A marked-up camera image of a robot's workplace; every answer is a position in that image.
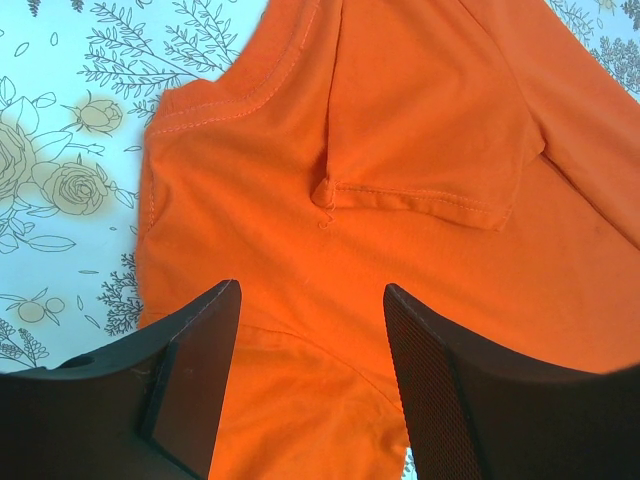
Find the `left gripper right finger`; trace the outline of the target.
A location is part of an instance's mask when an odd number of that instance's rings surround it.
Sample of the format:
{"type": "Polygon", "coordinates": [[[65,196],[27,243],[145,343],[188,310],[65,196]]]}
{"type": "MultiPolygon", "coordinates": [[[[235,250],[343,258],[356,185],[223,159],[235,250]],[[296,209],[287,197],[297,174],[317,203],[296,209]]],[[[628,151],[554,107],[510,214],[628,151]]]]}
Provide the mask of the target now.
{"type": "Polygon", "coordinates": [[[387,338],[421,479],[635,479],[639,369],[517,353],[385,288],[387,338]]]}

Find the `orange t shirt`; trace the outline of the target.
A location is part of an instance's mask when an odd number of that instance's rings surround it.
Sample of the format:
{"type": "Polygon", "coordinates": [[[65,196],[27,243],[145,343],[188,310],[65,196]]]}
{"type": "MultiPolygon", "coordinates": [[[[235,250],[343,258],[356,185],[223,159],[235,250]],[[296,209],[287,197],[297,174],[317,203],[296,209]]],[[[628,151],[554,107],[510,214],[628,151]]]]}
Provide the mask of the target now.
{"type": "Polygon", "coordinates": [[[272,1],[145,134],[149,325],[242,289],[214,479],[397,479],[383,292],[496,343],[639,359],[639,106],[543,1],[272,1]]]}

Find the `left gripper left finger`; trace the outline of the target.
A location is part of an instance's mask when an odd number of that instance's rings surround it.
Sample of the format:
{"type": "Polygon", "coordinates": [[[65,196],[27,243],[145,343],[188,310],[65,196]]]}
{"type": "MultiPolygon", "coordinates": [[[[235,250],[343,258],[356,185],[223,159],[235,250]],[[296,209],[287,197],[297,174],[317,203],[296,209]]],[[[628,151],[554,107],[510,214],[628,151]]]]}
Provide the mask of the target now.
{"type": "Polygon", "coordinates": [[[54,369],[1,378],[5,479],[205,479],[239,323],[225,280],[54,369]]]}

